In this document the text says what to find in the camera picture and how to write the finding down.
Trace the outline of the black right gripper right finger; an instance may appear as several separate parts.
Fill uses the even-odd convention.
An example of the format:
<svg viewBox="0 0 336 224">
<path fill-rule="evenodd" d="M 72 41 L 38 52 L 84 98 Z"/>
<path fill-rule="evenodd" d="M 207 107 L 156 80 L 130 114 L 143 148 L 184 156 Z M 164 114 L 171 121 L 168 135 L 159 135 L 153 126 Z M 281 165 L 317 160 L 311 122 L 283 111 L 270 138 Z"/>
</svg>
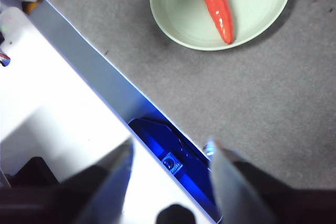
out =
<svg viewBox="0 0 336 224">
<path fill-rule="evenodd" d="M 220 141 L 209 142 L 209 155 L 224 223 L 335 223 L 335 190 L 293 188 Z"/>
</svg>

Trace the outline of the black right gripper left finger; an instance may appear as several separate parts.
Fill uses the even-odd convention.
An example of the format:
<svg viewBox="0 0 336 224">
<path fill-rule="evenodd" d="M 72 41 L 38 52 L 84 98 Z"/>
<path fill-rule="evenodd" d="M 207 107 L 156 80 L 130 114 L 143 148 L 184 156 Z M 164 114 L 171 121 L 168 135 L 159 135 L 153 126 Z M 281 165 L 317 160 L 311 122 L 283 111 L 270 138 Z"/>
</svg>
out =
<svg viewBox="0 0 336 224">
<path fill-rule="evenodd" d="M 32 157 L 2 176 L 1 223 L 118 223 L 133 154 L 128 139 L 63 182 L 42 157 Z"/>
</svg>

